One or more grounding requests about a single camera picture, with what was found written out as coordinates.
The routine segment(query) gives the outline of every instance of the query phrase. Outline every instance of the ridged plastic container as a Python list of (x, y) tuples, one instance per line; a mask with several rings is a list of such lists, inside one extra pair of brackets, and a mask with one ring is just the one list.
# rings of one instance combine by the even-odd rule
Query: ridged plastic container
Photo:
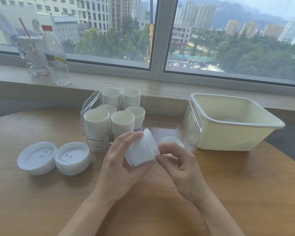
[(201, 122), (200, 149), (250, 151), (275, 129), (285, 126), (279, 118), (247, 98), (200, 93), (191, 97)]
[(103, 83), (84, 103), (81, 111), (81, 129), (91, 151), (106, 153), (114, 142), (113, 134), (109, 136), (108, 142), (91, 139), (87, 133), (83, 118), (86, 111), (103, 104), (102, 91), (107, 88), (116, 88), (121, 91), (134, 88), (141, 91), (140, 106), (146, 112), (142, 131), (148, 128), (157, 143), (160, 143), (166, 136), (174, 136), (182, 141), (185, 149), (189, 152), (193, 152), (197, 148), (200, 126), (195, 116), (197, 110), (191, 101), (190, 95), (144, 87)]

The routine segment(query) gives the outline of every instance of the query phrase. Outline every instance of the clear plastic organizer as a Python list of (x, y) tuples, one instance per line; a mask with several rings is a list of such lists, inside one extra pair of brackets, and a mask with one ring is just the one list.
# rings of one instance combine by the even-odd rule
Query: clear plastic organizer
[(190, 95), (145, 87), (103, 83), (84, 103), (80, 116), (82, 133), (91, 151), (106, 153), (115, 140), (113, 134), (109, 136), (109, 142), (91, 139), (83, 118), (85, 112), (103, 104), (102, 91), (107, 88), (116, 88), (120, 91), (134, 88), (141, 91), (140, 106), (146, 112), (142, 131), (148, 128), (157, 143), (160, 143), (166, 136), (174, 136), (182, 141), (185, 149), (189, 152), (196, 149), (201, 126), (195, 117), (196, 107)]

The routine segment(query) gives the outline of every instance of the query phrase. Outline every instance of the glass pane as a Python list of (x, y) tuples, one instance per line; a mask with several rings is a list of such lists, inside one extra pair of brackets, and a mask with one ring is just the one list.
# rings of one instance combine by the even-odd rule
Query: glass pane
[[(29, 11), (24, 2), (0, 1), (0, 50), (18, 51), (11, 36), (27, 36), (27, 32), (37, 36), (32, 26), (36, 19), (41, 32), (41, 25), (53, 27), (67, 59), (150, 68), (150, 31), (155, 30), (150, 28), (150, 0), (49, 0), (45, 4), (45, 0), (35, 0)], [(152, 6), (154, 24), (157, 0)]]
[(178, 0), (166, 71), (295, 85), (295, 0)]

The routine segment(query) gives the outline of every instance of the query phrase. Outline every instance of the plastic water bottle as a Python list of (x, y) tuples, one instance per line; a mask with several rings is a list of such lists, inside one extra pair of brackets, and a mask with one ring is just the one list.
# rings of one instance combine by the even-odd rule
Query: plastic water bottle
[(52, 26), (42, 25), (44, 31), (43, 43), (48, 65), (53, 69), (52, 77), (57, 85), (71, 83), (66, 55), (59, 39), (52, 31)]

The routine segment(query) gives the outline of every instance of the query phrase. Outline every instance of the crane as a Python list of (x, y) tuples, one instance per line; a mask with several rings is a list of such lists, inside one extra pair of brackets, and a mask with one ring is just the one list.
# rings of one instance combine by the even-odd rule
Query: crane
[(147, 54), (144, 60), (146, 62), (150, 62), (151, 60), (151, 52), (152, 52), (152, 42), (153, 42), (153, 31), (154, 31), (154, 24), (153, 24), (153, 0), (150, 0), (150, 38), (149, 44), (147, 46)]

